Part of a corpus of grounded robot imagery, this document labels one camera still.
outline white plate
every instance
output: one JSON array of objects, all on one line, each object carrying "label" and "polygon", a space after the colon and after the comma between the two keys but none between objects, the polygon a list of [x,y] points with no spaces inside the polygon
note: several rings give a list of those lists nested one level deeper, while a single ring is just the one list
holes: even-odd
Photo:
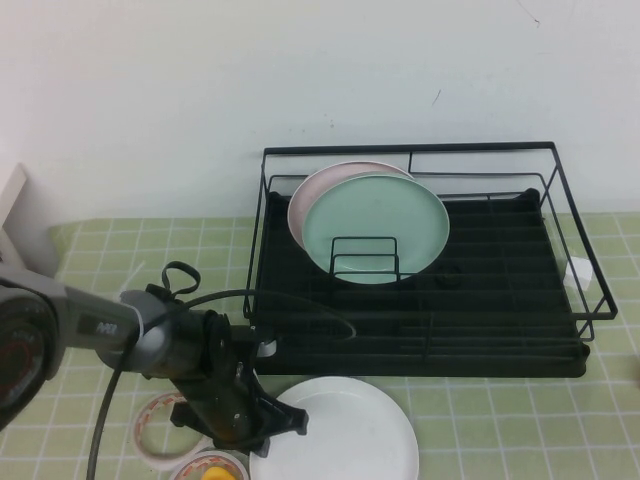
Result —
[{"label": "white plate", "polygon": [[398,173],[413,178],[401,168],[378,162],[338,163],[309,175],[294,192],[287,211],[289,230],[298,245],[304,248],[302,226],[307,212],[309,212],[315,201],[331,187],[349,177],[363,173]]},{"label": "white plate", "polygon": [[404,412],[368,383],[309,380],[278,398],[309,414],[307,435],[271,437],[267,458],[251,454],[253,480],[416,480],[418,443]]}]

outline cable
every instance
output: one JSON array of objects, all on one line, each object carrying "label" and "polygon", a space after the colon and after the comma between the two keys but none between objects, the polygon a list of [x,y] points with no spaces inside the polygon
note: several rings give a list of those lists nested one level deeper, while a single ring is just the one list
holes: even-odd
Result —
[{"label": "cable", "polygon": [[122,371],[124,370],[124,366],[129,360],[129,356],[131,352],[133,352],[134,347],[138,343],[138,330],[131,333],[131,336],[127,340],[127,344],[125,345],[124,350],[122,351],[122,355],[120,356],[120,360],[116,365],[116,368],[113,369],[113,373],[111,374],[111,379],[109,380],[109,385],[107,385],[107,390],[104,392],[104,396],[102,397],[102,404],[100,405],[100,410],[98,411],[98,418],[96,419],[96,425],[93,428],[93,436],[91,437],[91,449],[89,450],[89,460],[87,463],[87,480],[94,480],[96,476],[96,466],[98,465],[98,452],[100,451],[100,440],[102,439],[102,431],[104,430],[104,424],[107,420],[107,414],[109,413],[109,407],[111,406],[111,400],[113,399],[113,394],[116,391],[116,387],[118,386],[118,381],[120,380],[120,375],[122,375]]},{"label": "cable", "polygon": [[144,330],[145,330],[145,333],[147,333],[152,328],[157,327],[158,325],[164,323],[167,320],[167,318],[169,318],[171,315],[182,313],[184,311],[190,310],[191,308],[197,307],[204,303],[209,303],[209,302],[213,302],[214,300],[221,300],[223,298],[229,298],[229,297],[252,297],[252,296],[282,298],[283,300],[297,302],[297,303],[306,305],[308,307],[312,307],[317,310],[323,311],[325,313],[330,314],[332,317],[334,317],[336,321],[342,323],[345,327],[347,327],[350,330],[349,335],[343,338],[334,339],[334,341],[345,342],[347,340],[351,340],[356,337],[357,332],[353,324],[350,321],[348,321],[346,318],[344,318],[344,316],[340,312],[338,312],[337,310],[334,310],[333,308],[327,307],[326,305],[323,305],[318,302],[314,302],[312,300],[307,300],[306,298],[296,297],[295,295],[289,295],[281,292],[272,292],[269,290],[253,290],[253,289],[223,290],[222,292],[209,293],[207,295],[203,295],[201,297],[195,298],[193,300],[183,303],[178,307],[174,307],[172,309],[167,310],[165,313],[163,313],[162,315],[155,318],[153,321],[146,324]]},{"label": "cable", "polygon": [[[153,321],[145,325],[144,333],[147,333],[152,328],[164,323],[166,320],[171,318],[171,315],[188,311],[193,307],[213,302],[214,300],[221,300],[223,298],[250,296],[271,296],[282,298],[284,300],[304,304],[308,307],[313,307],[317,310],[329,313],[335,318],[335,320],[339,321],[350,330],[349,335],[344,338],[336,339],[334,341],[344,342],[356,337],[357,332],[353,324],[345,319],[344,316],[340,314],[340,312],[332,308],[329,308],[325,305],[322,305],[321,303],[317,303],[312,300],[307,300],[306,298],[296,297],[295,295],[288,295],[286,293],[280,292],[271,292],[268,290],[252,289],[223,290],[222,292],[210,293],[208,295],[203,295],[201,297],[195,298],[189,302],[185,302],[182,305],[167,310],[165,313],[156,317]],[[138,341],[138,334],[139,329],[131,332],[131,336],[127,340],[127,344],[125,345],[125,348],[122,350],[122,354],[120,355],[120,360],[118,361],[116,368],[113,369],[113,373],[111,374],[111,379],[109,380],[109,385],[107,385],[107,390],[104,393],[104,397],[102,397],[102,404],[100,405],[100,410],[98,411],[98,418],[96,419],[96,425],[94,427],[93,436],[91,438],[91,450],[89,451],[89,461],[87,464],[87,480],[94,480],[95,478],[96,467],[98,464],[98,453],[100,451],[100,440],[102,439],[102,431],[104,430],[104,424],[107,420],[107,414],[109,413],[111,400],[113,399],[113,394],[115,393],[116,387],[118,386],[118,381],[120,380],[120,376],[122,375],[124,366],[126,365],[127,361],[129,360],[129,356],[136,346],[136,343]]]}]

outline plate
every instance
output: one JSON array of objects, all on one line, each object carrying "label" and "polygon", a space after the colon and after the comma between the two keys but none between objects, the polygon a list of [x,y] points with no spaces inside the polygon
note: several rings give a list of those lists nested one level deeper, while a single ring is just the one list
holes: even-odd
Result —
[{"label": "plate", "polygon": [[404,412],[368,383],[308,380],[278,400],[309,414],[307,435],[271,437],[267,458],[251,454],[252,480],[416,480],[416,436]]},{"label": "plate", "polygon": [[[449,237],[449,216],[440,199],[413,179],[376,173],[344,180],[320,196],[307,213],[302,237],[305,250],[325,272],[331,268],[333,246],[336,277],[389,283],[397,280],[396,242],[389,237],[397,241],[405,278],[440,255]],[[367,238],[334,242],[336,237]]]},{"label": "plate", "polygon": [[307,212],[320,196],[343,180],[363,173],[397,173],[413,178],[401,168],[378,162],[346,162],[332,165],[309,175],[296,189],[287,211],[289,230],[295,241],[304,248],[302,226]]}]

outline tape roll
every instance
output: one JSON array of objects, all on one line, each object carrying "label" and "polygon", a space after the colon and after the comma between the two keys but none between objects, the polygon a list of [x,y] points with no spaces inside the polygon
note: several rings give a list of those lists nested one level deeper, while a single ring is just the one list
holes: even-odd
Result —
[{"label": "tape roll", "polygon": [[133,449],[144,463],[155,470],[160,470],[162,472],[174,470],[185,461],[188,461],[202,449],[213,446],[213,442],[211,441],[211,439],[205,436],[202,436],[198,443],[196,443],[194,447],[189,451],[175,455],[166,453],[151,453],[147,451],[142,445],[142,431],[144,430],[145,425],[147,425],[151,420],[151,415],[153,414],[153,412],[161,408],[171,407],[176,403],[184,402],[186,402],[186,400],[181,393],[163,393],[153,398],[148,404],[142,407],[138,414],[134,417],[134,422],[131,428]]},{"label": "tape roll", "polygon": [[218,450],[209,450],[196,454],[191,460],[178,466],[169,477],[169,480],[184,480],[194,470],[202,470],[202,476],[211,467],[226,469],[236,480],[249,480],[247,469],[236,457]]}]

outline dish rack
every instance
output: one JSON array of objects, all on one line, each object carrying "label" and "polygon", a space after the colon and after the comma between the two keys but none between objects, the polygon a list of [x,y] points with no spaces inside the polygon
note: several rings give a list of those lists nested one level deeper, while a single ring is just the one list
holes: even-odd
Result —
[{"label": "dish rack", "polygon": [[[445,249],[420,272],[399,271],[397,250],[380,252],[395,259],[391,283],[324,272],[287,224],[308,175],[365,159],[403,167],[450,219]],[[564,286],[565,272],[577,277],[572,257],[591,262],[589,288]],[[346,328],[331,315],[247,297],[245,318],[277,339],[260,374],[577,377],[593,322],[617,314],[553,142],[267,148],[247,288],[322,303],[356,329],[337,341]]]}]

